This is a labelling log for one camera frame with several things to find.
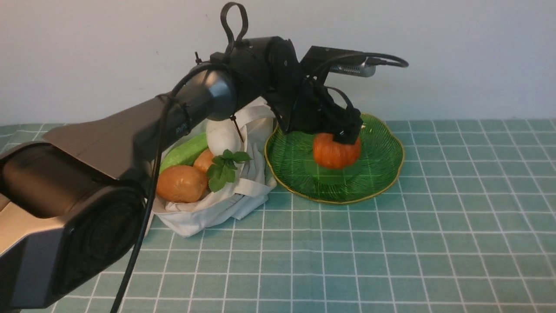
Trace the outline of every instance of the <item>white wall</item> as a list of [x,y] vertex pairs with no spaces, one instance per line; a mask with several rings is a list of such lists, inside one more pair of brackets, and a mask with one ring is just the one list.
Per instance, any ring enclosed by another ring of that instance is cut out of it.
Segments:
[[[102,118],[223,51],[224,0],[0,0],[0,125]],[[247,37],[391,53],[408,69],[332,75],[382,119],[556,116],[554,0],[242,0]],[[230,12],[237,34],[239,14]]]

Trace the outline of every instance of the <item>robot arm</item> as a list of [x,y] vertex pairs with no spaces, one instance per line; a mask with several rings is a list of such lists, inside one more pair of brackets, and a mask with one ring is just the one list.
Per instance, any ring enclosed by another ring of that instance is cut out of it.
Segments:
[[[236,39],[226,22],[233,6],[244,22]],[[315,46],[299,62],[289,40],[243,39],[248,22],[242,5],[225,5],[221,20],[226,51],[207,61],[197,56],[172,91],[101,120],[53,129],[44,141],[0,155],[0,313],[51,305],[135,245],[125,290],[150,215],[160,154],[203,120],[228,119],[263,97],[283,132],[327,132],[353,143],[360,111],[337,89],[347,107],[334,103],[322,84],[326,75],[370,77],[376,65],[408,66],[394,56]]]

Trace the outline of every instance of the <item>white cloth bag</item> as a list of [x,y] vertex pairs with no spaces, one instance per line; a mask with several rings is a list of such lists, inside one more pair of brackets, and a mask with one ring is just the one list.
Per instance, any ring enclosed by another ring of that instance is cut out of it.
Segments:
[[[226,183],[218,192],[211,192],[195,203],[166,202],[157,197],[152,211],[160,220],[181,237],[190,237],[207,227],[224,223],[228,218],[242,219],[268,200],[268,193],[276,187],[276,180],[271,173],[265,174],[266,161],[264,146],[272,134],[274,114],[260,98],[236,113],[237,125],[245,142],[240,150],[251,157],[249,162],[237,165],[236,180]],[[163,153],[163,157],[176,145],[183,143],[204,129],[214,128],[215,124],[230,127],[226,121],[202,123],[190,135],[176,142]],[[233,147],[237,143],[220,143]]]

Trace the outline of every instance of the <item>gold plate rim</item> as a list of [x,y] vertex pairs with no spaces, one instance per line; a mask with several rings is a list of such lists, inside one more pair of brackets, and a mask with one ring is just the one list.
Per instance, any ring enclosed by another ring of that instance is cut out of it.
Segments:
[[268,147],[269,147],[269,141],[270,141],[270,139],[271,139],[273,136],[276,135],[276,132],[279,130],[280,127],[279,127],[278,125],[274,128],[274,131],[272,132],[272,134],[270,135],[270,137],[268,137],[268,138],[266,139],[266,141],[265,141],[265,160],[266,160],[266,164],[267,164],[267,165],[269,166],[269,168],[270,168],[270,172],[272,173],[272,176],[274,177],[274,179],[276,179],[276,181],[277,181],[280,185],[282,185],[284,188],[286,188],[286,190],[288,190],[289,192],[291,192],[291,193],[293,193],[293,194],[296,194],[296,195],[298,195],[298,196],[300,196],[300,197],[302,197],[302,198],[305,198],[305,199],[309,199],[309,200],[311,200],[311,201],[315,201],[315,202],[319,202],[319,203],[326,203],[326,204],[353,204],[353,203],[362,202],[362,201],[365,201],[365,200],[368,200],[368,199],[375,198],[377,195],[380,195],[380,194],[386,192],[386,190],[390,189],[390,188],[398,181],[398,179],[400,178],[401,169],[402,169],[402,167],[403,167],[403,165],[404,165],[404,163],[405,163],[405,147],[404,147],[403,143],[400,141],[400,139],[399,139],[397,136],[394,135],[394,133],[392,132],[392,130],[388,127],[388,125],[387,125],[384,121],[382,121],[381,119],[377,118],[376,116],[374,116],[374,115],[372,115],[372,114],[368,114],[368,113],[361,113],[361,114],[362,114],[362,115],[369,116],[369,117],[371,117],[372,119],[375,119],[375,120],[377,120],[379,123],[381,123],[381,124],[388,130],[389,135],[390,135],[392,138],[394,138],[394,139],[400,144],[401,153],[402,153],[400,166],[398,167],[398,172],[396,173],[396,177],[392,180],[392,182],[391,182],[387,187],[385,187],[384,189],[382,189],[382,190],[379,191],[379,192],[376,192],[376,193],[374,193],[374,194],[368,195],[368,196],[366,196],[366,197],[362,197],[362,198],[355,199],[355,200],[348,200],[348,201],[330,201],[330,200],[322,200],[322,199],[318,199],[318,198],[309,197],[308,195],[302,194],[302,193],[300,193],[300,192],[297,192],[297,191],[291,189],[287,184],[285,184],[285,183],[276,175],[276,173],[274,172],[274,167],[272,166],[271,162],[269,161],[269,149],[268,149]]

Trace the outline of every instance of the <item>teal tablecloth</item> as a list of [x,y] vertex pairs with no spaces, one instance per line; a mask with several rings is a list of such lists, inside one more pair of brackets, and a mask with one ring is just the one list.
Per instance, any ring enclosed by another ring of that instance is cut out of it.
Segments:
[[[375,199],[277,188],[189,239],[155,220],[123,312],[556,312],[555,121],[388,124],[407,160]],[[51,127],[1,127],[0,148]],[[40,312],[108,312],[126,262]]]

